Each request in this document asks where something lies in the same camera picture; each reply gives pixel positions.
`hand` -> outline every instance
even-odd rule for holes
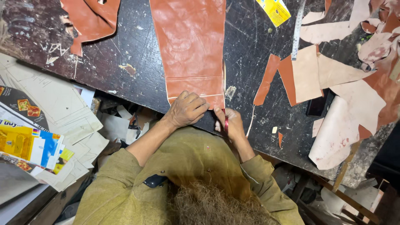
[[[171,108],[164,115],[161,121],[166,121],[174,129],[197,123],[204,113],[209,109],[210,104],[196,93],[184,90],[171,105]]]
[[[219,121],[215,122],[215,130],[221,131],[221,124],[225,128],[225,113],[219,108],[214,108],[215,115]],[[243,130],[243,121],[240,117],[240,113],[230,108],[225,109],[226,115],[228,116],[228,137],[232,142],[235,142],[239,138],[245,138]]]

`measuring tape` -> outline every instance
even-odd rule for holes
[[[303,2],[300,5],[299,11],[297,12],[296,24],[294,26],[292,61],[296,61],[297,59],[297,51],[299,50],[299,40],[300,40],[300,28],[301,28],[301,22],[303,20],[305,4],[306,1],[303,0]]]

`pizza image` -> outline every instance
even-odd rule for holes
[[[40,115],[40,108],[36,106],[28,106],[28,116],[29,117],[38,117]]]
[[[30,167],[26,162],[21,160],[18,160],[17,166],[25,171],[32,169],[32,167]]]
[[[28,110],[28,106],[30,106],[28,99],[19,99],[17,100],[17,103],[19,111],[26,111]]]

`scratched table surface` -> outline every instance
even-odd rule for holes
[[[275,28],[255,0],[227,0],[223,58],[226,64],[226,106],[239,111],[247,131],[253,99],[260,85],[270,53],[282,59],[290,55],[298,1],[284,1],[292,17]],[[60,16],[67,13],[57,0],[0,0],[0,51],[77,82],[165,113],[167,103],[164,71],[148,0],[121,0],[118,27],[114,35],[83,45],[83,57],[71,55],[72,37]],[[335,1],[326,18],[314,22],[339,22],[350,18],[353,1]],[[305,13],[324,10],[324,0],[308,0]],[[366,34],[356,29],[344,40],[320,45],[320,52],[332,59],[359,68],[356,44]],[[300,49],[309,46],[300,40]],[[136,68],[131,76],[119,65]],[[331,103],[328,98],[323,115]],[[282,161],[335,179],[340,166],[318,170],[308,153],[314,141],[313,121],[306,116],[307,103],[291,107],[279,73],[275,74],[262,106],[256,106],[249,142],[257,151]],[[208,112],[196,127],[214,131],[215,117]],[[283,134],[282,149],[278,146],[278,127]],[[343,183],[357,186],[375,155],[391,133],[394,124],[381,128],[374,137],[362,142],[350,164]]]

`pattern piece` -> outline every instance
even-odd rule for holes
[[[150,0],[168,102],[187,90],[225,108],[225,0]]]
[[[254,105],[264,104],[265,97],[267,97],[268,91],[270,90],[271,82],[274,79],[279,62],[280,57],[270,54],[264,76],[253,101]]]

